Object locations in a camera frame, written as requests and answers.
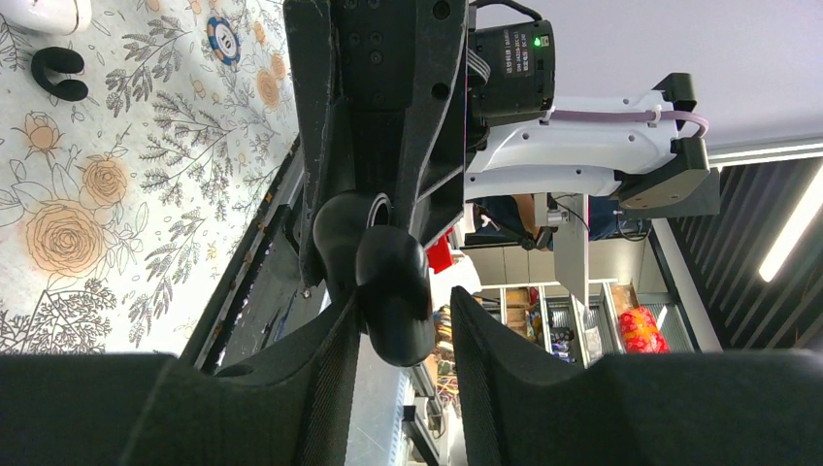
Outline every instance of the blue poker chip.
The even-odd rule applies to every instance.
[[[237,69],[240,62],[240,39],[229,21],[223,17],[210,17],[206,33],[209,35],[209,44],[214,50],[214,56],[224,65]]]

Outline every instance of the floral tablecloth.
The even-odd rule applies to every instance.
[[[280,2],[92,8],[66,37],[0,16],[0,352],[182,351],[297,135]],[[85,100],[31,78],[53,46],[83,56]]]

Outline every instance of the black cable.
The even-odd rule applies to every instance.
[[[483,7],[487,7],[489,5],[505,5],[509,8],[511,8],[512,10],[516,10],[516,11],[522,13],[523,15],[525,15],[527,17],[531,17],[535,21],[542,21],[543,20],[543,17],[540,15],[540,13],[532,10],[529,7],[525,7],[523,5],[520,5],[519,3],[517,3],[513,0],[477,0],[477,1],[472,2],[472,3],[469,4],[469,6],[477,7],[478,9],[483,8]]]
[[[616,225],[617,225],[617,234],[619,234],[620,237],[623,238],[624,240],[631,241],[632,243],[640,243],[640,242],[645,241],[646,238],[648,238],[648,235],[651,234],[651,226],[649,226],[648,229],[645,230],[645,234],[643,236],[639,236],[637,238],[629,237],[626,234],[626,232],[623,231],[623,225],[621,224],[621,221],[620,221],[620,214],[621,214],[620,211],[616,211],[614,213],[614,221],[616,222]]]
[[[585,226],[585,227],[586,227],[586,231],[589,231],[589,232],[591,231],[591,230],[589,229],[589,225],[588,225],[588,223],[586,223],[586,220],[584,220],[584,219],[583,219],[583,217],[582,217],[582,216],[580,216],[580,214],[578,214],[577,212],[573,211],[572,209],[569,209],[568,207],[564,206],[563,204],[560,204],[559,202],[557,202],[557,198],[556,198],[556,197],[554,198],[554,203],[555,203],[555,204],[557,204],[558,206],[562,207],[563,209],[566,209],[567,211],[569,211],[569,213],[570,213],[570,214],[572,214],[573,216],[576,216],[577,218],[579,218],[579,219],[580,219],[580,221],[582,221],[582,222],[583,222],[583,226]]]

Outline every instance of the red bag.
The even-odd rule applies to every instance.
[[[669,344],[648,309],[640,307],[623,313],[619,323],[626,352],[669,352]]]

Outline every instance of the ceiling light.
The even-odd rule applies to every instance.
[[[792,216],[789,217],[789,221],[783,226],[774,245],[763,259],[759,271],[763,280],[770,282],[774,278],[792,249],[800,241],[808,225],[814,220],[821,205],[823,205],[823,163],[820,164],[817,175],[814,176]]]

